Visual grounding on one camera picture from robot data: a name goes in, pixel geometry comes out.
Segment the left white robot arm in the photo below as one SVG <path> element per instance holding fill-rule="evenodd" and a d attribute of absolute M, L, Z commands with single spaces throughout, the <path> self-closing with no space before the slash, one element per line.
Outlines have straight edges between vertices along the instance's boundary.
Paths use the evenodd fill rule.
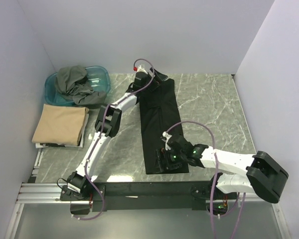
<path fill-rule="evenodd" d="M 78 200 L 84 200 L 90 195 L 92 178 L 89 173 L 95 168 L 97 159 L 109 141 L 117 135 L 120 129 L 122 114 L 136 105 L 142 96 L 156 90 L 168 76 L 150 68 L 147 72 L 142 66 L 134 67 L 134 81 L 117 101 L 102 106 L 95 122 L 93 140 L 79 166 L 67 178 L 67 190 Z"/>

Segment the black t shirt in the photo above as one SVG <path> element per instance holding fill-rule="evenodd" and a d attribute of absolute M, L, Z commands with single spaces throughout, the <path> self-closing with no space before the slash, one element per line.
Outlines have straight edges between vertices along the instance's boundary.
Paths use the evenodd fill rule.
<path fill-rule="evenodd" d="M 141 134 L 146 174 L 188 173 L 188 164 L 174 170 L 160 171 L 156 152 L 165 147 L 162 133 L 181 121 L 175 96 L 175 81 L 167 79 L 154 91 L 139 98 Z"/>

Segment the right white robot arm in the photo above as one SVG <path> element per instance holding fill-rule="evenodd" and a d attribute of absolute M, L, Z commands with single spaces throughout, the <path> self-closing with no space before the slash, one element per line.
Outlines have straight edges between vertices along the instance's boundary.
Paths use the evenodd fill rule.
<path fill-rule="evenodd" d="M 180 134 L 164 132 L 164 147 L 157 151 L 161 166 L 168 171 L 188 164 L 217 169 L 211 178 L 209 194 L 215 199 L 229 193 L 252 193 L 266 202 L 279 202 L 289 174 L 269 154 L 239 154 L 205 144 L 192 145 Z"/>

